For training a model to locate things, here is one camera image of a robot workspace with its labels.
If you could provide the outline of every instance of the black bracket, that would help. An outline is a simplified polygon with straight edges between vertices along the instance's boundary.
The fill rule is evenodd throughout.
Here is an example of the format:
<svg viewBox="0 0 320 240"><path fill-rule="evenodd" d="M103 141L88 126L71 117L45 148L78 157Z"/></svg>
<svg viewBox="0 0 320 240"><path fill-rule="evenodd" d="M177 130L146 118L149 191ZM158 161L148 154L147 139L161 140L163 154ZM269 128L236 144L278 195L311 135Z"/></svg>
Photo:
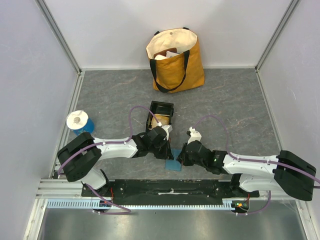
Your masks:
<svg viewBox="0 0 320 240"><path fill-rule="evenodd" d="M316 176L316 168L290 151L282 150L277 156L279 163L287 164ZM274 180L289 196L302 201L311 201L315 181L295 170L277 166L273 170Z"/></svg>
<svg viewBox="0 0 320 240"><path fill-rule="evenodd" d="M65 147L58 151L57 157L62 165L73 154L94 143L94 138L89 132L83 132ZM75 182L82 179L96 164L101 157L101 150L96 146L73 158L64 168L63 172L68 182Z"/></svg>

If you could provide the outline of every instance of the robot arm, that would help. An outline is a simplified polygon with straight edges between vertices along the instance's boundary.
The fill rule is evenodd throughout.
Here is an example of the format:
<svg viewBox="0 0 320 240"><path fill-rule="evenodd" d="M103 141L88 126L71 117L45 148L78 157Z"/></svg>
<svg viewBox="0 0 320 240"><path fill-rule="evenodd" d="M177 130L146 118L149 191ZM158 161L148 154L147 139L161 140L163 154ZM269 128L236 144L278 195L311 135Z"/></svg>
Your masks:
<svg viewBox="0 0 320 240"><path fill-rule="evenodd" d="M108 182L107 176L94 165L103 159L138 158L153 153L157 159L173 159L170 149L169 133L171 125L156 126L148 133L142 132L124 139L93 138L84 132L68 143L58 153L61 165L79 150L97 143L104 143L87 149L68 162L63 171L69 182L81 181L89 184L95 190Z"/></svg>
<svg viewBox="0 0 320 240"><path fill-rule="evenodd" d="M269 161L284 163L315 176L316 169L292 152L282 150L279 155L271 156L233 154L237 159L262 160L264 162L241 161L234 159L226 151L207 149L200 142L201 134L192 127L187 134L190 138L184 144L178 157L178 161L184 166L196 164L213 174L232 174L230 187L235 192L280 190L299 200L312 200L314 180L291 169L268 164Z"/></svg>

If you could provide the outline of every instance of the blue cloth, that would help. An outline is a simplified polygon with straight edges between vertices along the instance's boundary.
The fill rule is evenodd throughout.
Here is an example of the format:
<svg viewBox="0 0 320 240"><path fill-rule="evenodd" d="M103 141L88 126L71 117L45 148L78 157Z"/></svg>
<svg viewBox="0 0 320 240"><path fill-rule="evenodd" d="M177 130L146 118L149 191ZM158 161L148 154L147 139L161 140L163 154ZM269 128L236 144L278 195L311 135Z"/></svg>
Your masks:
<svg viewBox="0 0 320 240"><path fill-rule="evenodd" d="M171 148L171 153L172 153L174 159L173 160L170 160L170 159L165 160L164 168L168 169L168 170L181 172L181 168L182 168L181 163L177 160L177 157L181 153L181 149Z"/></svg>

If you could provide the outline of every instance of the yellow tote bag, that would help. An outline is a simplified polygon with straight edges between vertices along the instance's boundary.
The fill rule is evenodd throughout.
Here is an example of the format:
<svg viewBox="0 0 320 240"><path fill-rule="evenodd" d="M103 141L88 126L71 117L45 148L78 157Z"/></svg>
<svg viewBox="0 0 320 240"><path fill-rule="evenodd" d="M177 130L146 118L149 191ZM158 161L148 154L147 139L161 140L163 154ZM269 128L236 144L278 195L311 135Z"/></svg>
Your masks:
<svg viewBox="0 0 320 240"><path fill-rule="evenodd" d="M154 55L171 48L180 53L155 60ZM156 32L146 46L153 75L153 88L163 93L175 93L205 84L198 36L188 28Z"/></svg>

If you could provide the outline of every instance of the metal table surface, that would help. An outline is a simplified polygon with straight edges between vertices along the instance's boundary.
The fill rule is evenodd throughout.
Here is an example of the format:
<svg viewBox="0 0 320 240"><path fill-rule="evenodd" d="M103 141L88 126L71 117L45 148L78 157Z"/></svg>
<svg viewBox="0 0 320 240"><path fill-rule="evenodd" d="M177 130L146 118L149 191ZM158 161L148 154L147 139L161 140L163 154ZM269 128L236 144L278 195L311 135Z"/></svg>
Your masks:
<svg viewBox="0 0 320 240"><path fill-rule="evenodd" d="M128 113L135 105L150 106L152 100L174 104L171 147L181 149L186 131L202 116L215 114L230 133L230 150L242 155L269 156L279 153L266 104L254 69L205 69L204 86L177 93L152 89L150 70L86 71L77 110L85 110L95 124L94 137L121 139L129 135ZM148 112L132 112L133 134L145 131ZM224 150L226 136L220 123L206 119L197 130L210 149ZM73 132L69 141L75 137ZM200 166L165 169L165 160L152 154L128 159L112 158L96 166L110 179L228 179Z"/></svg>
<svg viewBox="0 0 320 240"><path fill-rule="evenodd" d="M252 210L264 201L251 201ZM47 209L38 240L307 240L295 201L273 201L263 212L133 210L98 215L89 209Z"/></svg>

